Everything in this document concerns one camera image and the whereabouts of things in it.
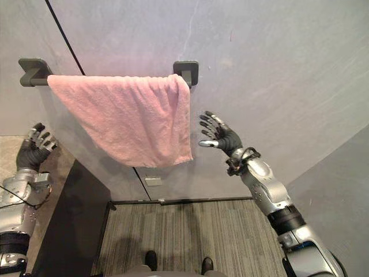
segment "floor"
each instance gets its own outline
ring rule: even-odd
[[[2,184],[5,178],[15,174],[17,170],[16,156],[23,139],[25,139],[24,136],[0,136],[0,184]],[[67,149],[59,145],[40,168],[40,171],[48,171],[51,173],[53,180],[52,193],[48,198],[48,202],[36,211],[36,226],[29,242],[27,253],[27,272],[32,271],[47,226],[73,162],[74,157]]]
[[[92,275],[121,274],[155,250],[158,270],[199,272],[210,256],[229,277],[285,276],[276,235],[252,200],[116,207]]]

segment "shoe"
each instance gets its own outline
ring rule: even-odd
[[[202,261],[202,265],[201,265],[201,275],[204,275],[205,273],[207,273],[209,270],[214,270],[214,264],[213,264],[213,260],[209,257],[206,257],[203,261]]]
[[[145,264],[151,269],[151,271],[157,270],[157,258],[155,251],[150,250],[146,253]]]

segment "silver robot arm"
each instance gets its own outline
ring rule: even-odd
[[[17,155],[17,173],[0,187],[0,276],[23,276],[36,210],[51,193],[49,173],[39,173],[41,163],[57,147],[54,137],[35,125]]]
[[[288,277],[346,277],[342,264],[324,246],[288,196],[285,186],[253,148],[243,148],[239,136],[219,117],[206,111],[200,115],[202,147],[222,149],[228,156],[229,175],[239,175],[260,210],[268,217],[284,251],[283,266]]]

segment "gray wall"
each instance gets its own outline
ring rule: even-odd
[[[33,124],[41,121],[112,190],[115,199],[148,200],[134,170],[96,147],[49,87],[20,85],[19,79],[24,74],[18,65],[21,57],[44,59],[54,74],[81,74],[46,3],[1,0],[0,45],[0,136],[27,134]]]
[[[294,180],[289,194],[348,276],[368,276],[369,126]]]
[[[50,1],[87,75],[165,76],[198,60],[194,161],[138,169],[152,198],[248,196],[225,155],[198,147],[219,114],[288,184],[369,123],[369,5],[358,1]]]

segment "wall mount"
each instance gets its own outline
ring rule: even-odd
[[[44,60],[21,58],[18,63],[25,72],[20,80],[23,87],[48,85],[47,76],[52,75],[52,72]],[[173,73],[182,76],[189,88],[191,88],[193,85],[197,85],[198,82],[198,62],[175,62],[173,64]]]
[[[52,72],[44,60],[21,58],[18,63],[25,72],[20,80],[23,87],[48,85],[47,76],[52,75]]]
[[[191,88],[193,85],[197,85],[198,82],[198,62],[175,62],[173,64],[173,73],[182,76],[189,88]]]

